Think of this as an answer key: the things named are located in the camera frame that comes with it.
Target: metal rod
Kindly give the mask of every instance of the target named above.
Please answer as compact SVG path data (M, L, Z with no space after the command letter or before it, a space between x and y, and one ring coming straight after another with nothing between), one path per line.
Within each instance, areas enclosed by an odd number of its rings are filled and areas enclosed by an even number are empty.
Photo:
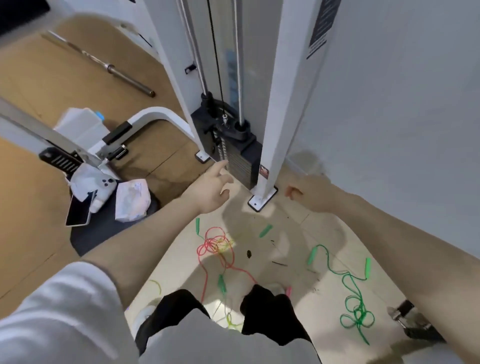
M188 7L187 0L178 0L180 13L183 17L183 22L187 28L187 36L190 43L190 47L193 53L193 59L197 65L198 77L200 78L200 83L202 84L202 92L206 96L208 93L207 82L205 80L204 68L202 66L202 60L200 59L200 52L198 50L197 38L195 37L195 31L193 30L192 16Z
M237 53L237 89L239 97L239 123L243 126L243 33L241 0L233 0L233 20L235 26L235 51Z
M128 83L130 86L133 86L135 87L137 90L143 92L144 94L150 96L150 97L155 97L155 91L152 90L151 88L149 88L148 86L145 86L144 84L142 84L141 82L138 82L137 80L135 80L134 78L128 76L125 72L122 72L122 71L119 71L115 68L115 66L113 64L110 64L110 63L106 63L106 62L103 62L102 60L99 60L97 57L95 57L94 55L88 53L88 52L85 52L83 49L80 49L80 47L78 47L77 45L73 44L72 42L69 42L68 40L66 40L65 38L59 36L57 33L54 33L52 31L48 31L48 34L52 37L54 37L56 40L59 40L60 42L66 44L67 46L69 46L71 49L75 50L76 52L84 55L85 57L87 57L88 59L92 60L93 62L95 63L98 63L100 64L108 73L114 75L115 77L123 80L124 82ZM50 37L49 36L45 36L45 35L42 35L44 36L46 39L50 40Z

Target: white shirt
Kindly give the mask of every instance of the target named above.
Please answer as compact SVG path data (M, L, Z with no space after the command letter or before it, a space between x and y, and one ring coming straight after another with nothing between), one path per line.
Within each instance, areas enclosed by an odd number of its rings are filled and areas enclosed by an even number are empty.
M152 336L139 358L115 285L72 263L0 321L0 363L318 363L313 345L279 346L262 334L220 327L200 310Z

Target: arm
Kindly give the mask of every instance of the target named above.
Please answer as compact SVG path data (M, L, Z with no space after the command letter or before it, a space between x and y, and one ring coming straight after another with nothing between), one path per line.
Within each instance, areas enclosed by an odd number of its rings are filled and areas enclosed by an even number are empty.
M103 270L117 287L127 308L177 235L199 214L222 206L229 198L230 175L219 175L227 162L215 163L181 197L152 216L111 237L83 260Z
M312 211L342 219L457 353L467 363L479 360L480 260L324 177L299 178L285 195Z

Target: person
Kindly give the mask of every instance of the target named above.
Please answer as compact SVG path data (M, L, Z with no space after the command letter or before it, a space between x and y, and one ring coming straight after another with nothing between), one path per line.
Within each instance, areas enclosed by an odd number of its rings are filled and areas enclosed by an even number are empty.
M242 333L221 328L188 292L161 300L135 340L123 311L175 237L199 214L229 198L233 179L215 163L154 215L66 266L0 322L2 363L318 363L284 294L255 285L240 310ZM285 195L311 211L341 218L402 292L466 362L477 362L480 261L348 194L326 178L289 183ZM282 320L268 320L269 306Z

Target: brown floor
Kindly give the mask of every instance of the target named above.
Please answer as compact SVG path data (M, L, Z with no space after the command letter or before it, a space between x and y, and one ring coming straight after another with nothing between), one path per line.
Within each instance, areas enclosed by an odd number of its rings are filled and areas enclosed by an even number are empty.
M117 29L75 18L57 32L115 64L157 93L151 99L100 66L40 36L0 53L0 97L54 126L68 107L91 108L109 128L141 109L165 106L183 117L161 64ZM129 140L130 153L115 163L125 179L146 178L166 204L210 163L194 158L197 146L167 121L156 121ZM43 281L78 258L64 226L68 188L62 174L37 156L0 139L0 317L12 312Z

